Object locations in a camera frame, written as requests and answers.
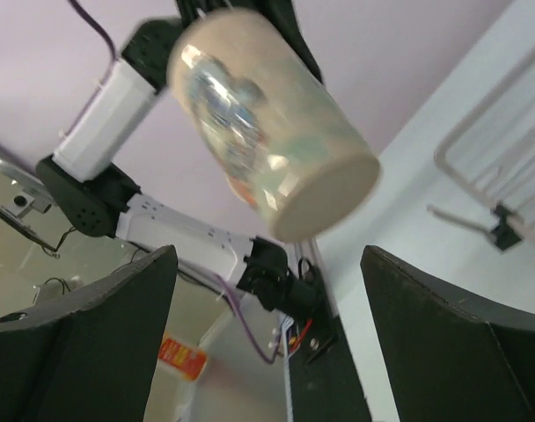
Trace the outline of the beige decorated mug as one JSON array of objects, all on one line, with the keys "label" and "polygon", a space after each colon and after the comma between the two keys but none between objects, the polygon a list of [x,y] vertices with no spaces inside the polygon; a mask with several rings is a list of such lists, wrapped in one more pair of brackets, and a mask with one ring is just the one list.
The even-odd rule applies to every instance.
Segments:
[{"label": "beige decorated mug", "polygon": [[379,180],[367,142],[257,12],[222,9],[189,26],[168,84],[233,192],[279,241],[333,227]]}]

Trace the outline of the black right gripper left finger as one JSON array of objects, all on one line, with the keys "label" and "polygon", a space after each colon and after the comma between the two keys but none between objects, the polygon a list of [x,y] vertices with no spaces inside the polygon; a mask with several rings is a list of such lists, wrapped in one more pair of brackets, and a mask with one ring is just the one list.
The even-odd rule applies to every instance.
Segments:
[{"label": "black right gripper left finger", "polygon": [[0,421],[141,421],[178,273],[174,247],[0,318]]}]

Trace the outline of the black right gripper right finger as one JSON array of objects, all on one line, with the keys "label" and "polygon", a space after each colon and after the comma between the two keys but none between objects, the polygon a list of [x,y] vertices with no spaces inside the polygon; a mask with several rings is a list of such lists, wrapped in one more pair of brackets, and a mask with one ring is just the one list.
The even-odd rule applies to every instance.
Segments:
[{"label": "black right gripper right finger", "polygon": [[402,421],[535,421],[535,314],[377,246],[360,267]]}]

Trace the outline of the silver wire dish rack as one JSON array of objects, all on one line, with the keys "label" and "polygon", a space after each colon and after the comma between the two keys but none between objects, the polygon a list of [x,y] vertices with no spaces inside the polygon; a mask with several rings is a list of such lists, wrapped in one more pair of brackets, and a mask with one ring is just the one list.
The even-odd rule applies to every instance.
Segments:
[{"label": "silver wire dish rack", "polygon": [[486,227],[435,206],[431,214],[500,251],[535,244],[535,47],[440,142],[434,162],[496,223]]}]

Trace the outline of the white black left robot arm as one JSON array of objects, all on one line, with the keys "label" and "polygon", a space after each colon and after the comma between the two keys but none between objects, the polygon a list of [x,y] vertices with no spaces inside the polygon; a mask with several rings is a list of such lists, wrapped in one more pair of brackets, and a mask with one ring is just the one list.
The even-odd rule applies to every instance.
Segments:
[{"label": "white black left robot arm", "polygon": [[143,193],[113,162],[164,92],[174,43],[202,14],[225,7],[224,1],[180,1],[178,17],[143,21],[122,49],[112,50],[100,87],[36,172],[79,232],[146,251],[172,245],[183,272],[213,290],[235,288],[256,296],[266,310],[305,320],[324,296],[320,271],[307,258],[291,269],[281,246],[171,209]]}]

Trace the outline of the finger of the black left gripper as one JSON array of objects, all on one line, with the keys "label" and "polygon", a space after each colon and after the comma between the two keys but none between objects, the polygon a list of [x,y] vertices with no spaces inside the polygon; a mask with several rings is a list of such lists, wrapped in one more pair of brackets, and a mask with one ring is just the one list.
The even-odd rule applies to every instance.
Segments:
[{"label": "finger of the black left gripper", "polygon": [[255,1],[255,5],[291,46],[311,74],[320,83],[324,83],[319,65],[300,31],[293,2],[291,0],[258,0]]}]

